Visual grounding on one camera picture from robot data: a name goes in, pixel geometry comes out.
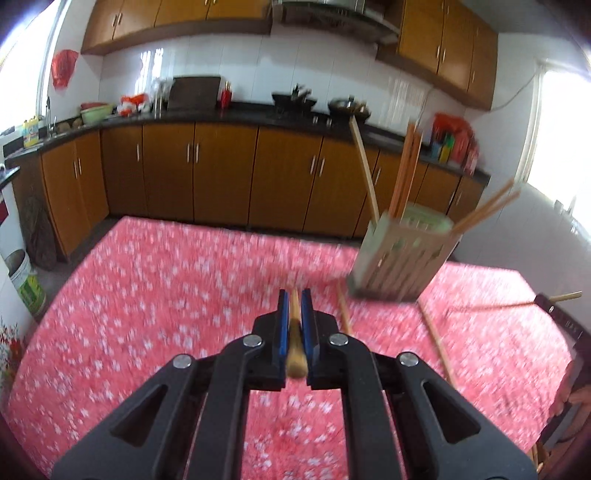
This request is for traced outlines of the steel perforated utensil holder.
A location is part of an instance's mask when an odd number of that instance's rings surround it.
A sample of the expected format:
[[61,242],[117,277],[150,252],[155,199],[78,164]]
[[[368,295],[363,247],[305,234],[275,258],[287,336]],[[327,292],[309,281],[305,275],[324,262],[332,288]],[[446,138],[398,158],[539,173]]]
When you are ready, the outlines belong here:
[[348,276],[356,298],[414,303],[461,240],[454,223],[432,209],[408,204],[403,217],[370,222]]

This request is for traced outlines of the brown lower kitchen cabinets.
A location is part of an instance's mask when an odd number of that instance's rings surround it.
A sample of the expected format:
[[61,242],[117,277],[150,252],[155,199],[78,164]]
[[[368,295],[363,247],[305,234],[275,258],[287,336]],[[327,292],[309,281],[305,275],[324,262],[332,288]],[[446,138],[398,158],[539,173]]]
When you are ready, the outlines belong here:
[[65,259],[108,216],[360,238],[372,218],[349,136],[226,122],[74,132],[10,159],[20,218]]

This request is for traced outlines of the red floral tablecloth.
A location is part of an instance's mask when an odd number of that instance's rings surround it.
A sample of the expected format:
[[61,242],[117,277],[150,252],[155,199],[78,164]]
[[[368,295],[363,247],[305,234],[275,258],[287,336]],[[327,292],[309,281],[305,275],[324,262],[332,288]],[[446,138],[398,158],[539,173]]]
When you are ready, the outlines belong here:
[[[65,283],[20,364],[3,414],[35,466],[54,463],[172,357],[206,357],[276,309],[280,289],[310,289],[370,350],[442,363],[417,304],[357,300],[345,279],[352,248],[120,220]],[[449,312],[532,300],[514,270],[447,264],[424,292],[460,392],[523,450],[540,436],[570,363],[567,343],[535,306]]]

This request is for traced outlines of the black right gripper tip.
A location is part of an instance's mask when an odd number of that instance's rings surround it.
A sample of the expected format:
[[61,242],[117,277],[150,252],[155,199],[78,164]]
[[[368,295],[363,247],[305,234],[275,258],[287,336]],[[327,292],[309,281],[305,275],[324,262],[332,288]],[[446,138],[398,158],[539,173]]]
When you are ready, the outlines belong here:
[[579,341],[588,337],[587,330],[549,297],[538,294],[534,299],[534,304],[547,313],[552,321],[561,327],[571,339]]

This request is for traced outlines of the bamboo chopstick right group middle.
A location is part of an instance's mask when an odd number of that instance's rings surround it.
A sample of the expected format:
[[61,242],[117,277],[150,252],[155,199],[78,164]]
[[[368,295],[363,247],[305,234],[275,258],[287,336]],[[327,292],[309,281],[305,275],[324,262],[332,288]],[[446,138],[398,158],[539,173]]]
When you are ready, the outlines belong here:
[[496,194],[494,194],[486,203],[479,206],[476,210],[471,212],[459,223],[457,223],[450,234],[463,234],[472,226],[476,225],[479,220],[483,219],[486,214],[492,211],[498,204],[501,204],[502,199],[511,191],[515,181],[509,180]]

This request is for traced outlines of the bamboo chopstick group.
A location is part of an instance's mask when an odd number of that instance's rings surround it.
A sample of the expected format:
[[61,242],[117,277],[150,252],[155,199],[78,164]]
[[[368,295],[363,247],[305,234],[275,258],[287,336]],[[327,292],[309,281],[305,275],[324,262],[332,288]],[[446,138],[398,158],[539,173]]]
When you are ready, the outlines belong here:
[[503,210],[506,206],[517,200],[521,192],[516,191],[508,195],[505,199],[499,200],[487,208],[482,208],[479,211],[475,211],[474,214],[466,222],[462,221],[456,225],[453,229],[454,235],[463,235],[467,231],[475,228],[477,225],[488,220],[490,217],[495,215],[497,212]]
[[509,180],[496,194],[494,194],[486,203],[479,206],[476,210],[471,212],[459,223],[457,223],[450,234],[463,234],[472,226],[476,225],[479,220],[483,219],[486,214],[492,211],[498,204],[501,204],[502,199],[511,191],[515,181]]
[[407,206],[409,196],[410,196],[410,191],[412,188],[412,184],[413,184],[416,169],[417,169],[417,164],[419,161],[421,143],[422,143],[422,134],[419,131],[415,131],[414,138],[413,138],[413,144],[412,144],[412,150],[411,150],[408,165],[407,165],[405,183],[403,186],[398,209],[396,212],[397,218],[403,217],[404,212],[406,210],[406,206]]

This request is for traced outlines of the bamboo chopstick right group outer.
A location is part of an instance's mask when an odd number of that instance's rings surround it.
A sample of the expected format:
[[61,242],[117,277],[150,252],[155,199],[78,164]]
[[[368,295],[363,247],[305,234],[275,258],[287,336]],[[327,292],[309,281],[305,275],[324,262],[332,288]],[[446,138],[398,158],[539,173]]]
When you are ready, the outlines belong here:
[[482,208],[479,211],[475,211],[474,214],[466,222],[462,221],[456,225],[453,229],[454,235],[463,235],[467,231],[475,228],[477,225],[488,220],[490,217],[495,215],[497,212],[503,210],[506,206],[517,200],[521,192],[516,191],[508,195],[505,199],[499,200],[487,208]]

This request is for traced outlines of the white bucket on floor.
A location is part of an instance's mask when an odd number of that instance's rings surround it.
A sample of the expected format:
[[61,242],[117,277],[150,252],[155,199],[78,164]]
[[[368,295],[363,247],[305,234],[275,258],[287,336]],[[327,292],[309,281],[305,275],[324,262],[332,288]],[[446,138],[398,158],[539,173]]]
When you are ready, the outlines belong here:
[[37,272],[32,267],[25,250],[12,252],[5,260],[9,269],[9,277],[33,317],[38,317],[46,303],[47,295],[43,290]]

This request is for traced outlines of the bamboo chopstick right group inner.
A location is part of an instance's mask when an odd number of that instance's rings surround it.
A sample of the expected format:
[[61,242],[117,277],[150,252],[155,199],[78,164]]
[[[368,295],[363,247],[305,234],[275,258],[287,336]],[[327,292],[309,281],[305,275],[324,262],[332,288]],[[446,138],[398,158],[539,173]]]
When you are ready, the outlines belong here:
[[403,186],[398,209],[396,212],[397,218],[403,217],[404,212],[406,210],[406,206],[407,206],[409,196],[410,196],[410,191],[412,188],[412,184],[413,184],[416,169],[417,169],[417,164],[419,161],[421,143],[422,143],[422,134],[419,131],[415,131],[414,138],[413,138],[413,144],[412,144],[412,150],[411,150],[408,165],[407,165],[405,183]]

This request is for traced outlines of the red bag on right counter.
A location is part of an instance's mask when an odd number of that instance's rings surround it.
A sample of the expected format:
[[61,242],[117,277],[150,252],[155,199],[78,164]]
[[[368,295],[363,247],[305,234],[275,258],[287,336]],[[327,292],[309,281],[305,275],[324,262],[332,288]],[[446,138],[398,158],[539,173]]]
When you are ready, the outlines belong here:
[[461,117],[436,113],[431,156],[440,164],[457,166],[465,174],[473,175],[480,158],[480,147],[472,126]]

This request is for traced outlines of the black wok right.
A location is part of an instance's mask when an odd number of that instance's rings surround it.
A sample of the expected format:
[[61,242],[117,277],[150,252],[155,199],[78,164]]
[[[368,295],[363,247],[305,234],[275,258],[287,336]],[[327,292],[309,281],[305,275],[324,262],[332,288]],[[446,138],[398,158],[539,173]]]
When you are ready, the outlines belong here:
[[365,101],[358,101],[355,97],[334,98],[328,103],[329,114],[335,121],[348,122],[353,116],[356,121],[365,123],[372,112]]

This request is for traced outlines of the black wok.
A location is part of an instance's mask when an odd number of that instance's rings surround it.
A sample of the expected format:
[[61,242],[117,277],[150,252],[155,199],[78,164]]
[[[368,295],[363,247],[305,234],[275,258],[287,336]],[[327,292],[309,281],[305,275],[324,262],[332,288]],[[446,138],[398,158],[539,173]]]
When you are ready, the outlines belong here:
[[311,89],[301,84],[295,85],[290,93],[273,92],[271,97],[274,106],[283,111],[307,112],[318,103],[311,96]]
[[356,121],[365,123],[372,112],[365,101],[358,101],[355,97],[334,98],[328,103],[329,114],[335,121],[348,122],[353,116]]

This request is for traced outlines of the red white bag on counter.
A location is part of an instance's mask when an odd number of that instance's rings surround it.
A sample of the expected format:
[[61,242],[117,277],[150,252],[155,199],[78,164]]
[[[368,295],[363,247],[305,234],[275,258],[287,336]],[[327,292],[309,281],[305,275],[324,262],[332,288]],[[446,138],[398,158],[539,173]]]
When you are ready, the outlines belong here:
[[130,117],[135,114],[149,111],[150,107],[150,98],[147,93],[141,93],[134,96],[122,96],[117,105],[117,114],[121,117]]

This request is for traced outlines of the green basin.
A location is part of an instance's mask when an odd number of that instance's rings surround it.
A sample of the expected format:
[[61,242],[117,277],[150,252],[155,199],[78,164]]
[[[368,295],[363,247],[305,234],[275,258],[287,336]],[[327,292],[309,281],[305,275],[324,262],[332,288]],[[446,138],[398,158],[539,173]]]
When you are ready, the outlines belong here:
[[80,116],[85,125],[99,123],[109,117],[113,112],[112,104],[98,104],[80,110]]

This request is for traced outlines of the red bottle on counter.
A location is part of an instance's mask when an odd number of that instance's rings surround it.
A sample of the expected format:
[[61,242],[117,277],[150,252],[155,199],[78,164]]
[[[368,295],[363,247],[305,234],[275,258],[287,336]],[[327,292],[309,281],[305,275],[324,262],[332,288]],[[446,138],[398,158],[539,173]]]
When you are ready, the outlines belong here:
[[226,81],[224,84],[224,88],[221,90],[221,97],[219,98],[219,107],[222,111],[228,110],[229,106],[231,105],[232,101],[232,89],[231,83]]

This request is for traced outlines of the dark cutting board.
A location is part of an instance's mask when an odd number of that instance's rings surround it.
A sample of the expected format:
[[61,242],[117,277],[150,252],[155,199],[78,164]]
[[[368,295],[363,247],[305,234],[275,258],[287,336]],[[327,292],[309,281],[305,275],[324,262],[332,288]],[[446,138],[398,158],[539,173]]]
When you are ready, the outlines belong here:
[[174,77],[168,96],[168,111],[213,110],[221,87],[221,77]]

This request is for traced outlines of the black wok left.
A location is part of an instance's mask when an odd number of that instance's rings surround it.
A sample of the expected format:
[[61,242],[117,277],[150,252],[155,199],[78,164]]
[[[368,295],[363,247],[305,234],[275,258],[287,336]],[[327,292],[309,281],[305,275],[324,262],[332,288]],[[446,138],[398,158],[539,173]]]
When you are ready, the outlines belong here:
[[301,84],[295,85],[290,93],[273,92],[271,97],[274,106],[283,111],[307,112],[318,103],[311,96],[311,89]]

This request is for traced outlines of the yellow detergent bottle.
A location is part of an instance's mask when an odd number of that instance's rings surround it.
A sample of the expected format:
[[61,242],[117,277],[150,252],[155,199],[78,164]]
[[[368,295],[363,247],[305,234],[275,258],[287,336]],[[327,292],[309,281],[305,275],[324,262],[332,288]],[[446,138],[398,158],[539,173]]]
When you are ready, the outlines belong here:
[[25,149],[35,146],[39,143],[39,118],[26,120],[22,126],[23,147]]

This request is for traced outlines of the brown upper cabinets right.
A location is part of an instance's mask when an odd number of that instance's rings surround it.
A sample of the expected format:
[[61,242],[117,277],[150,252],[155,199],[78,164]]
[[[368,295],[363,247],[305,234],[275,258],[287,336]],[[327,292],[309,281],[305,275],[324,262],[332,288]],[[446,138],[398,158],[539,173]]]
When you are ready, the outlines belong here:
[[408,0],[388,4],[385,18],[400,29],[377,59],[444,91],[463,105],[492,107],[498,33],[459,1]]

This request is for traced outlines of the brown upper cabinets left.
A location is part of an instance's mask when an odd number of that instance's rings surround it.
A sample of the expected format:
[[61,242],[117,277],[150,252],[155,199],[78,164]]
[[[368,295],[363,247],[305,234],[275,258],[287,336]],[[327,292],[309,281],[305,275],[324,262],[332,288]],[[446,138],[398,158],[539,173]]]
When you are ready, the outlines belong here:
[[271,3],[260,0],[124,0],[95,3],[81,52],[106,54],[200,34],[270,33]]

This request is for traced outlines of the steel range hood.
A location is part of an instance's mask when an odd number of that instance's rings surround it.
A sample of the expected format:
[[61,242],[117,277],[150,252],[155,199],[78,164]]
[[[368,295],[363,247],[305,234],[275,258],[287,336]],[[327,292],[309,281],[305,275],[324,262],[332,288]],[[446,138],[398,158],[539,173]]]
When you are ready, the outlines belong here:
[[373,1],[273,1],[273,20],[328,31],[369,44],[397,43],[400,28]]

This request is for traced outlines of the red plastic bag on wall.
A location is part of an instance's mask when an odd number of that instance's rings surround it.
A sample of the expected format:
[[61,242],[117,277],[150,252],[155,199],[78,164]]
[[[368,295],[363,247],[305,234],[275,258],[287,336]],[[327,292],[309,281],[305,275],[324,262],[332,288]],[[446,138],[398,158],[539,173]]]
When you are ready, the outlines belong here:
[[55,90],[64,90],[68,87],[74,74],[79,53],[65,49],[57,52],[51,62],[51,80]]

